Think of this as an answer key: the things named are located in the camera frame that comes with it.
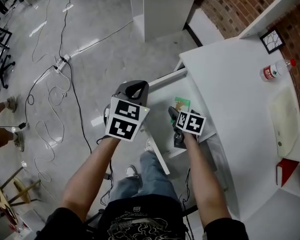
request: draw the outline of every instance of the black t-shirt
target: black t-shirt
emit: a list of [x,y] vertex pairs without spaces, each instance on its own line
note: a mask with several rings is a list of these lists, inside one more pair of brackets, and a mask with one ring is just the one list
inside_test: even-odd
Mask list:
[[[181,205],[171,197],[145,195],[112,201],[105,208],[94,239],[184,240]],[[208,240],[233,238],[247,240],[243,223],[221,218],[205,227]],[[67,208],[58,208],[48,218],[36,240],[91,239],[79,217]]]

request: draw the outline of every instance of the gray pants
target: gray pants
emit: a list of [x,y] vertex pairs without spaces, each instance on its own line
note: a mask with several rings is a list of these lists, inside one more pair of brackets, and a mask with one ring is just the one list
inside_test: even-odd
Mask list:
[[141,181],[137,177],[126,177],[118,182],[109,202],[150,194],[171,197],[179,202],[174,186],[168,180],[155,154],[145,151],[140,157],[140,165],[143,185],[141,186]]

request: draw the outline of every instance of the floor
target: floor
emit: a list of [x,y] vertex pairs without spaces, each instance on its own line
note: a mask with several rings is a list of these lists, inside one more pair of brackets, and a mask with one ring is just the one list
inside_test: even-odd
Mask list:
[[[61,31],[68,2],[69,0],[37,0],[32,6],[21,3],[12,13],[1,18],[0,26],[7,23],[9,31],[13,33],[9,41],[9,53],[16,65],[7,74],[9,88],[1,88],[0,101],[14,95],[19,106],[14,114],[4,110],[0,115],[0,125],[13,126],[25,121],[24,106],[31,86],[46,69],[55,64],[51,55],[59,57]],[[129,0],[71,0],[67,8],[62,55],[88,47],[132,20]],[[91,148],[97,146],[96,140],[105,133],[101,114],[121,83],[130,80],[150,82],[164,76],[174,70],[180,53],[194,48],[196,44],[186,30],[144,43],[134,24],[130,23],[106,40],[72,57],[70,63],[73,68],[73,81],[82,108],[85,135]],[[32,54],[34,62],[44,54],[50,55],[33,63]],[[68,67],[64,68],[63,73],[70,77]],[[23,130],[24,152],[20,153],[13,142],[0,148],[0,184],[21,166],[22,161],[26,162],[27,167],[18,177],[26,184],[36,181],[38,171],[34,164],[35,158],[38,169],[51,177],[50,180],[48,175],[43,174],[47,181],[41,176],[42,185],[30,193],[33,198],[37,197],[41,201],[15,209],[20,215],[28,209],[35,209],[44,219],[58,206],[57,201],[61,199],[67,181],[90,154],[83,138],[79,109],[72,88],[59,106],[53,106],[64,124],[62,139],[63,126],[47,100],[48,89],[53,86],[66,89],[68,81],[51,70],[32,91],[34,104],[27,105],[28,126]],[[51,92],[51,101],[54,104],[59,103],[62,93],[63,91],[55,88]],[[49,134],[58,142],[48,137],[40,120],[46,123]],[[35,128],[52,146],[55,157],[49,145],[37,135]],[[125,176],[127,165],[135,164],[139,168],[138,157],[146,140],[147,137],[140,133],[134,142],[122,141],[119,144],[112,161],[115,181]],[[170,178],[177,194],[180,194],[185,190],[184,180],[189,162],[187,157],[179,157],[173,163]],[[90,215],[103,207],[100,197],[109,187],[110,182],[104,180]],[[16,190],[9,184],[5,193],[12,197]]]

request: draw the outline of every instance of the wooden stool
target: wooden stool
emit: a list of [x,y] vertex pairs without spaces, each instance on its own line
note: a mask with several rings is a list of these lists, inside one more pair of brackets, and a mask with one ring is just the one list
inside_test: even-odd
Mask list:
[[[7,179],[7,181],[5,183],[3,183],[3,185],[0,187],[0,208],[2,209],[2,211],[4,212],[4,214],[7,216],[7,218],[9,219],[9,221],[16,225],[18,223],[18,219],[15,215],[15,213],[13,212],[12,208],[13,206],[20,206],[20,205],[24,205],[24,204],[29,204],[32,201],[36,201],[37,199],[30,199],[29,193],[28,191],[30,189],[32,189],[34,186],[36,186],[37,184],[39,184],[41,181],[40,179],[38,179],[35,183],[31,184],[28,187],[25,187],[24,184],[18,179],[15,178],[15,176],[23,169],[23,167],[21,167],[20,169],[18,169],[10,178]],[[9,201],[7,201],[4,193],[3,193],[3,189],[7,186],[7,184],[14,178],[14,182],[13,184],[15,185],[15,187],[17,188],[19,194],[17,194],[15,197],[11,198]],[[17,200],[18,198],[21,198],[23,200],[23,202],[18,202],[18,203],[13,203],[15,200]]]

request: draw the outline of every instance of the power strip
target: power strip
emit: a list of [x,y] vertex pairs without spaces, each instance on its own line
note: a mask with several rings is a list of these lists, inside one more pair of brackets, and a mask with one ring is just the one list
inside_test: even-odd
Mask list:
[[[66,54],[65,56],[63,56],[64,57],[64,59],[68,62],[69,60],[70,60],[70,57]],[[57,72],[57,73],[61,73],[61,71],[62,71],[62,69],[65,67],[65,65],[66,65],[67,63],[66,62],[64,62],[61,58],[59,58],[58,60],[57,60],[57,69],[55,69],[55,71]]]

